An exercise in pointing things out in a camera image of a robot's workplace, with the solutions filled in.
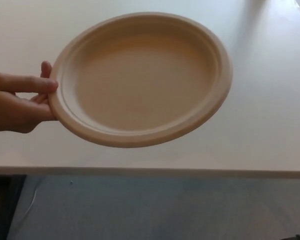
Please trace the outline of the person's bare hand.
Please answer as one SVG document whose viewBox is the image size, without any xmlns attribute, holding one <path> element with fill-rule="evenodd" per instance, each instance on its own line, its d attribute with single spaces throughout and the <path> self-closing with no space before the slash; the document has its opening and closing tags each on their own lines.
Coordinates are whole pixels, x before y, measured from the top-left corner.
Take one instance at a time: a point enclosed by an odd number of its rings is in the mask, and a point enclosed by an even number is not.
<svg viewBox="0 0 300 240">
<path fill-rule="evenodd" d="M 52 66 L 41 63 L 40 76 L 0 73 L 0 132 L 26 134 L 42 122 L 55 121 L 48 94 L 58 88 Z"/>
</svg>

